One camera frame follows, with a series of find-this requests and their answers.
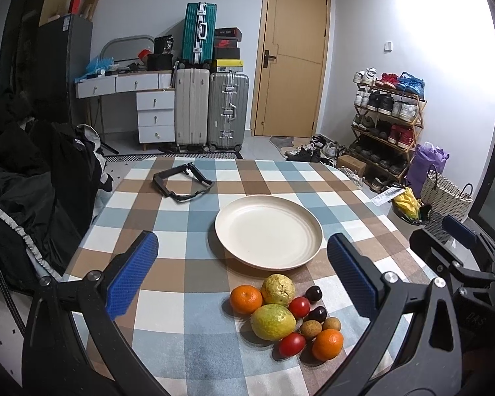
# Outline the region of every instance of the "blue gripper pad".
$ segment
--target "blue gripper pad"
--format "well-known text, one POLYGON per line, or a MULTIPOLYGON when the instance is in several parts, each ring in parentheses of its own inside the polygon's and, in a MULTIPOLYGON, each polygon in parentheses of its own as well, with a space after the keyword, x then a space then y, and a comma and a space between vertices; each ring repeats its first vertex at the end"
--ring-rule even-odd
POLYGON ((372 261, 354 248, 343 234, 328 240, 328 261, 343 283, 358 314, 373 319, 383 301, 381 273, 372 261))
POLYGON ((444 231, 446 231, 468 250, 475 247, 477 243, 476 233, 465 227, 454 217, 444 217, 444 220, 442 220, 442 227, 444 228, 444 231))
POLYGON ((130 257, 107 287, 106 309, 112 320, 127 312, 141 283, 158 257, 158 249, 159 242, 156 234, 144 231, 127 252, 120 255, 130 257))

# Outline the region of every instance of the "yellow bag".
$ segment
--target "yellow bag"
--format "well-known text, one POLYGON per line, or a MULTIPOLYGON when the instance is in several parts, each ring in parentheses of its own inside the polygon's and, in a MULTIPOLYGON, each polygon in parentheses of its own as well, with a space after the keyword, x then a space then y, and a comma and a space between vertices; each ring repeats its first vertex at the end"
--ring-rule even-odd
POLYGON ((410 187, 406 187, 405 191, 396 196, 392 201, 396 206, 409 218, 418 219, 420 216, 420 203, 415 198, 410 187))

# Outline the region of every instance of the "white desk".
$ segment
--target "white desk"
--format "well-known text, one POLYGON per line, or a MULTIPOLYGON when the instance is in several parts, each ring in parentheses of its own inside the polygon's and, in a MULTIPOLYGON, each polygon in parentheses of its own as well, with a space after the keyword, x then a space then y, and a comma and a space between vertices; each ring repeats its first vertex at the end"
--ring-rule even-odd
MULTIPOLYGON (((174 89, 170 88, 172 72, 145 72, 88 79, 75 85, 77 98, 93 98, 119 92, 136 92, 139 142, 175 141, 174 89)), ((101 100, 99 110, 104 140, 101 100)))

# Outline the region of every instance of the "purple bag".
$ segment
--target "purple bag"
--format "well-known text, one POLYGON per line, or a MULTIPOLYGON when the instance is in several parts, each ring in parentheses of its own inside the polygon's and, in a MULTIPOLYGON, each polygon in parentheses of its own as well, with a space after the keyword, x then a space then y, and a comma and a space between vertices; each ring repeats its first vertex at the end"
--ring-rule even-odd
POLYGON ((436 148, 431 143, 416 146, 414 159, 407 173, 407 181, 410 183, 416 198, 420 198, 429 167, 434 165, 437 172, 442 174, 448 159, 449 154, 445 154, 442 149, 436 148))

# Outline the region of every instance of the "white plate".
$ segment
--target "white plate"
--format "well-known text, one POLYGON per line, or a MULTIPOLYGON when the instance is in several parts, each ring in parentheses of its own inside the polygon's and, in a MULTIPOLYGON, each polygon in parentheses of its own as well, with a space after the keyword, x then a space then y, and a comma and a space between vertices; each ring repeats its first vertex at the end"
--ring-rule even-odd
POLYGON ((251 195, 224 207, 216 234, 233 256, 255 268, 285 271, 312 260, 321 248, 322 227, 299 204, 271 195, 251 195))

